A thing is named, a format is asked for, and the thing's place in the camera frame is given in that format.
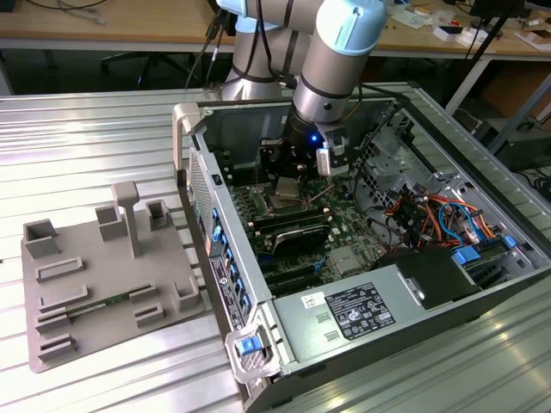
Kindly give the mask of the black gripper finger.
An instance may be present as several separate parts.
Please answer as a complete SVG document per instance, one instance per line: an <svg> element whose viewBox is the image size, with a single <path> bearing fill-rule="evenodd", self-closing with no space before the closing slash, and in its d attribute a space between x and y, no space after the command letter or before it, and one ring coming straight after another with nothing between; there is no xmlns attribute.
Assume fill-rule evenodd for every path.
<svg viewBox="0 0 551 413"><path fill-rule="evenodd" d="M300 200L305 203L309 199L308 184L310 181L317 178L316 163L299 163L296 166L297 178L299 186Z"/></svg>
<svg viewBox="0 0 551 413"><path fill-rule="evenodd" d="M260 138L259 155L261 169L275 188L285 167L285 153L282 151L282 139Z"/></svg>

